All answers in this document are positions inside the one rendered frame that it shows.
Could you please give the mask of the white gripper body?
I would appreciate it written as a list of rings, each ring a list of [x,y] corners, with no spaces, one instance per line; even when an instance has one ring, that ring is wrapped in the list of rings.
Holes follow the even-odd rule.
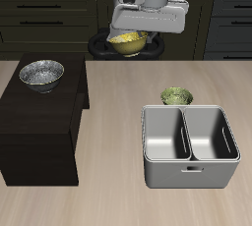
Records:
[[[140,30],[181,33],[188,9],[186,0],[168,0],[164,7],[147,11],[140,5],[118,4],[112,15],[110,37]]]

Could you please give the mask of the yellow bowl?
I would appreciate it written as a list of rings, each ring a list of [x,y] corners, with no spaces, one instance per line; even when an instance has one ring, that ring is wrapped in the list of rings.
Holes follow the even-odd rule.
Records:
[[[108,40],[114,50],[126,57],[136,56],[144,48],[148,34],[135,31],[114,36]]]

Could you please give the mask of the green bowl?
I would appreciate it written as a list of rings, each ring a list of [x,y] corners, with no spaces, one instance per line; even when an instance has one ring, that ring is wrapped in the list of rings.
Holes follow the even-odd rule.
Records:
[[[164,105],[190,105],[193,101],[193,95],[185,88],[170,87],[160,94],[160,99]]]

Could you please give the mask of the black bowl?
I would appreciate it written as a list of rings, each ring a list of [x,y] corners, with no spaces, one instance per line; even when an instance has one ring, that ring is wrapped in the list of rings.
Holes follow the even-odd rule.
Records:
[[[59,62],[39,60],[24,66],[19,78],[29,89],[49,93],[59,85],[63,74],[64,67]]]

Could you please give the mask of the dark kitchen cupboards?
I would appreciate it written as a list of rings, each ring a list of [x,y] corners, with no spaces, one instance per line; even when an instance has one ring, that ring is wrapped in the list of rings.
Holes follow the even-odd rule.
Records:
[[[224,0],[186,0],[189,9],[181,33],[157,32],[164,42],[162,60],[200,60],[212,31],[212,9]],[[252,20],[241,16],[252,10],[252,0],[233,0],[228,32],[246,38]],[[113,0],[0,0],[0,60],[17,60],[27,52],[79,53],[90,58],[89,40],[109,28]]]

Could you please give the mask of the dark wooden cabinet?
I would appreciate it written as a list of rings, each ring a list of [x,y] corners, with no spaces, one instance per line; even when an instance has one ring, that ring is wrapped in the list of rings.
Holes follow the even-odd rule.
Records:
[[[27,64],[54,60],[60,84],[38,93],[20,80]],[[75,148],[89,92],[82,53],[27,53],[0,97],[0,172],[8,186],[76,186]]]

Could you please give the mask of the white two-bin basket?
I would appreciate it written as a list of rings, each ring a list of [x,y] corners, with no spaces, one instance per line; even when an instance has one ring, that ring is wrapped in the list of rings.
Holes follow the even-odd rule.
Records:
[[[217,105],[142,108],[146,185],[153,189],[222,189],[241,154]]]

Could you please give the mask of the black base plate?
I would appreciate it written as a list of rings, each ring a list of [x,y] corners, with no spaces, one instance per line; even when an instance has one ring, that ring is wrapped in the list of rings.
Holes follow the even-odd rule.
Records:
[[[97,61],[156,61],[164,51],[164,42],[156,34],[151,43],[147,43],[140,53],[133,57],[125,57],[114,50],[106,38],[109,28],[100,28],[88,44],[89,52]]]

